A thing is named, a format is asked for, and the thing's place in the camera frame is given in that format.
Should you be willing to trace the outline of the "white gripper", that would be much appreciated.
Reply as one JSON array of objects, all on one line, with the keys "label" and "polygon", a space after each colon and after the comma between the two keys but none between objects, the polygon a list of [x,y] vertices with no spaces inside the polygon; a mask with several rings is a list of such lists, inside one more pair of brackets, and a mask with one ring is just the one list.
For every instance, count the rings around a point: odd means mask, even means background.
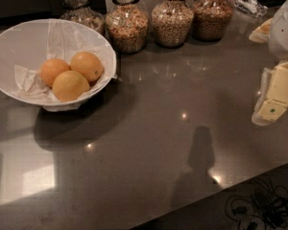
[{"label": "white gripper", "polygon": [[[270,53],[278,59],[288,59],[288,0],[273,19],[266,20],[251,32],[249,40],[257,43],[269,40]],[[288,109],[288,60],[282,60],[273,69],[263,70],[259,94],[252,122],[267,126],[276,122]]]}]

